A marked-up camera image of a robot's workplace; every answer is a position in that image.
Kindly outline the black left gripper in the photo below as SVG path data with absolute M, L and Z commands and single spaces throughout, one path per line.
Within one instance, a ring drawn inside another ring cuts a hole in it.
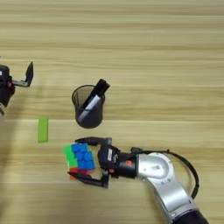
M 33 63 L 27 67 L 25 80 L 14 80 L 10 76 L 10 69 L 7 66 L 0 65 L 0 102 L 7 107 L 11 97 L 15 93 L 15 86 L 28 88 L 32 84 Z

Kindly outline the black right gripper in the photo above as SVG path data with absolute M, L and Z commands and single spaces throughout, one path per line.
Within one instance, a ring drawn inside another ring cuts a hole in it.
M 137 176 L 137 157 L 131 153 L 121 152 L 111 148 L 111 138 L 88 136 L 75 140 L 78 144 L 100 146 L 100 167 L 105 170 L 100 179 L 91 175 L 70 171 L 68 174 L 84 184 L 107 188 L 109 186 L 109 174 L 113 178 L 125 177 L 134 179 Z

